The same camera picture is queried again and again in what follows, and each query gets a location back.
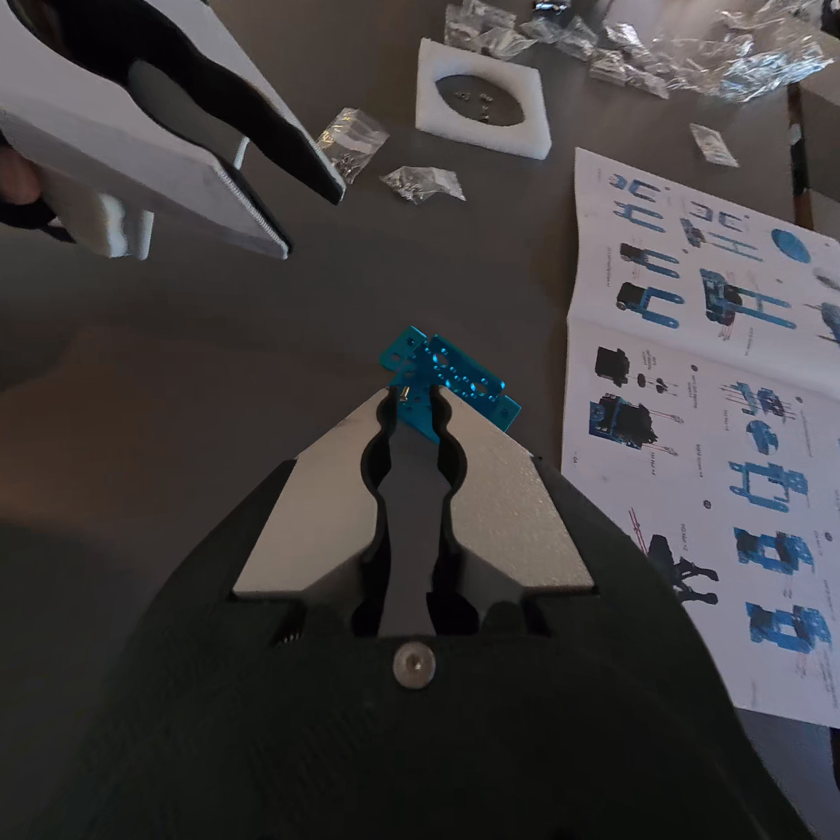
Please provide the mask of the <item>crumpled clear plastic wrap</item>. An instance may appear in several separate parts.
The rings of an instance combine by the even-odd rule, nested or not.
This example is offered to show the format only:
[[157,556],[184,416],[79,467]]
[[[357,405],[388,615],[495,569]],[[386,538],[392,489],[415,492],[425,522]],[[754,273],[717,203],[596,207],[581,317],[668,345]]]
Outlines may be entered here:
[[672,91],[743,104],[838,66],[838,48],[806,21],[721,11],[704,38],[657,35],[651,44]]

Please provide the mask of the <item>pile of small plastic bags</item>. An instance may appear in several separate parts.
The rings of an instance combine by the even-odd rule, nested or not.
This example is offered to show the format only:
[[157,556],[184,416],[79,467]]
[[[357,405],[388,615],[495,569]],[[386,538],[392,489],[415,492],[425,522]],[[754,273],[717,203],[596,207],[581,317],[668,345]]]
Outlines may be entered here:
[[487,2],[449,3],[444,44],[502,61],[545,45],[585,63],[594,79],[669,99],[668,69],[657,69],[655,56],[633,26],[604,24],[595,32],[572,6],[572,2],[532,2],[531,17],[519,23],[515,13]]

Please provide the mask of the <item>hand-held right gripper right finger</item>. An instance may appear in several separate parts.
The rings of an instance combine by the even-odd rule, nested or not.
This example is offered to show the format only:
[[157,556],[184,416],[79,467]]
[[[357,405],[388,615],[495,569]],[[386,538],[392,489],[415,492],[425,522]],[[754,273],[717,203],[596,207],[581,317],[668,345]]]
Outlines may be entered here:
[[447,387],[429,398],[449,487],[427,592],[435,633],[475,634],[500,603],[594,594],[532,454]]

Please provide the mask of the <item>blue metal bracket assembly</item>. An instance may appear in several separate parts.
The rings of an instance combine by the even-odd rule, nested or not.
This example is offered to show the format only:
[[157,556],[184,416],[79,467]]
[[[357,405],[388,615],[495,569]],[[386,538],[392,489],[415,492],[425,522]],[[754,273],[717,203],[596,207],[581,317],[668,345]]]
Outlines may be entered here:
[[438,444],[433,427],[430,389],[449,389],[478,414],[506,433],[520,413],[520,405],[506,393],[504,381],[439,335],[427,336],[409,327],[380,355],[380,365],[392,373],[390,386],[398,395],[411,387],[408,401],[397,397],[397,416],[426,439]]

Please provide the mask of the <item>dark grey desk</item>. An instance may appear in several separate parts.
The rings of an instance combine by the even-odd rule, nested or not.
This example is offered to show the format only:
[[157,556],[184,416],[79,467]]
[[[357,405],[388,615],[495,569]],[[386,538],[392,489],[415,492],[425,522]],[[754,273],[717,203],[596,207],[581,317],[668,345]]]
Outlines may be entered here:
[[[309,131],[351,106],[390,133],[340,206],[247,152],[289,260],[161,219],[145,261],[2,232],[2,838],[26,837],[170,573],[387,383],[379,356],[405,327],[500,376],[513,436],[559,463],[576,147],[794,220],[782,90],[664,101],[537,45],[545,161],[415,131],[418,47],[446,5],[212,2]],[[691,123],[740,167],[707,162]],[[455,172],[466,200],[403,200],[380,181],[403,165]]]

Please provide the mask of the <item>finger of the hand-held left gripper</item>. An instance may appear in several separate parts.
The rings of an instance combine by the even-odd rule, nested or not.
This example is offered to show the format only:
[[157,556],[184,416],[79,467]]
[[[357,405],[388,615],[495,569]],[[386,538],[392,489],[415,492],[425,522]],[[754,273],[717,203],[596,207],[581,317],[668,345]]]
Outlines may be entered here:
[[123,89],[143,62],[210,116],[248,137],[274,165],[326,199],[343,200],[345,184],[311,135],[247,55],[213,58],[200,35],[229,33],[205,2],[17,2],[27,30],[61,58]]
[[120,85],[43,43],[2,2],[4,138],[25,158],[140,210],[286,259],[290,247],[233,168],[156,122]]

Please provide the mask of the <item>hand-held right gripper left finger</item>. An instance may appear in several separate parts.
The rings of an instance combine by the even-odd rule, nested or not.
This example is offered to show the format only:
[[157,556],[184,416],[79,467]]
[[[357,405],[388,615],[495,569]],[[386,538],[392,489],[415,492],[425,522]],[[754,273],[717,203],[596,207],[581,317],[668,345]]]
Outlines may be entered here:
[[392,557],[380,485],[396,420],[386,387],[300,452],[234,584],[238,599],[327,606],[355,635],[380,632]]

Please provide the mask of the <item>white foam block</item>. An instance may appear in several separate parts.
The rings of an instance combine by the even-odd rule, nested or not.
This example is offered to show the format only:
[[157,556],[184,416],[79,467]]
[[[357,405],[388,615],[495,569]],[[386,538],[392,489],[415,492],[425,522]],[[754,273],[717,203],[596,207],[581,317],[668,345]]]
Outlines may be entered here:
[[[467,118],[451,108],[438,90],[442,79],[468,76],[510,94],[523,119],[496,125]],[[537,69],[493,59],[422,38],[418,50],[415,126],[417,130],[489,151],[543,161],[552,138]]]

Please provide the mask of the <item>beige box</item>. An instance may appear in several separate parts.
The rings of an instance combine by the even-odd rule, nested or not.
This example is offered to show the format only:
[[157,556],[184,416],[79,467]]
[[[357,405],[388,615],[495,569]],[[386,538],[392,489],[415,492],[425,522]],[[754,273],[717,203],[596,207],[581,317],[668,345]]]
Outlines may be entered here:
[[839,239],[839,67],[800,85],[806,194],[814,230]]

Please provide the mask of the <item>printed instruction manual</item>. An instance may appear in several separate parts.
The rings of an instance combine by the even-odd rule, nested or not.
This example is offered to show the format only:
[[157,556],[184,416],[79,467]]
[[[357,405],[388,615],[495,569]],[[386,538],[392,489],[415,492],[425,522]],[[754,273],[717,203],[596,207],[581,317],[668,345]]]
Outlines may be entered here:
[[838,243],[576,149],[562,473],[736,707],[838,728]]

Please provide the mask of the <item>small clear parts bag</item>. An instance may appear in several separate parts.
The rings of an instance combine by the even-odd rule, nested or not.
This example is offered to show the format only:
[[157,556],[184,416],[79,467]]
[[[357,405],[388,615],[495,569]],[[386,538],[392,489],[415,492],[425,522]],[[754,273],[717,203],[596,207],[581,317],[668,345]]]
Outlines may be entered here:
[[691,123],[689,131],[699,152],[707,162],[728,168],[740,167],[739,161],[730,152],[718,131],[697,123]]

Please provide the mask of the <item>clear bag of screws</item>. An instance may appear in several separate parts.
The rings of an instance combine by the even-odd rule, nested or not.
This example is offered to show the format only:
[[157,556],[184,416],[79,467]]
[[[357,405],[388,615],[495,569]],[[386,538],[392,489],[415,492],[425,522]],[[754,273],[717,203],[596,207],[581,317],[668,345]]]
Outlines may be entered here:
[[351,185],[389,139],[385,127],[358,108],[343,108],[316,141],[317,147]]
[[453,171],[437,167],[403,165],[380,176],[380,181],[403,200],[419,205],[434,195],[446,195],[464,202],[466,197]]

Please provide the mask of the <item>person's left hand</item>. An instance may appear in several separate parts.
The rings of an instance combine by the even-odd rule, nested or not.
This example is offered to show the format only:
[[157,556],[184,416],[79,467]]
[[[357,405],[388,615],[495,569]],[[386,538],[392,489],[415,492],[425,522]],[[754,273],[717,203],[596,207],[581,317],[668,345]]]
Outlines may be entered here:
[[41,232],[61,243],[76,243],[47,204],[35,167],[4,136],[1,136],[1,224]]

